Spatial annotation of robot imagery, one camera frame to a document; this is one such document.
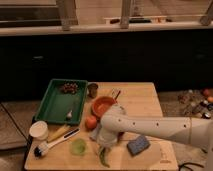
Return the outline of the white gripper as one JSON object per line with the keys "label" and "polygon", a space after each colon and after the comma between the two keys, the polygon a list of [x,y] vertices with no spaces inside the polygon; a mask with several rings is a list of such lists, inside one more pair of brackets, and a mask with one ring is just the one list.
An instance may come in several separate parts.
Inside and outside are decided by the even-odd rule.
{"label": "white gripper", "polygon": [[118,142],[118,134],[102,128],[97,137],[97,143],[103,147],[110,148]]}

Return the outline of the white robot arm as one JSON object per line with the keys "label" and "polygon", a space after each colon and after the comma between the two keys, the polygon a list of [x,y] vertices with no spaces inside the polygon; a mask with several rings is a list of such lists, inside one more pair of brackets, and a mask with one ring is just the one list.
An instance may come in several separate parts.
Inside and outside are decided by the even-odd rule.
{"label": "white robot arm", "polygon": [[192,117],[136,117],[112,105],[101,117],[97,142],[103,147],[117,143],[120,132],[143,134],[191,145],[207,151],[203,171],[213,171],[213,120]]}

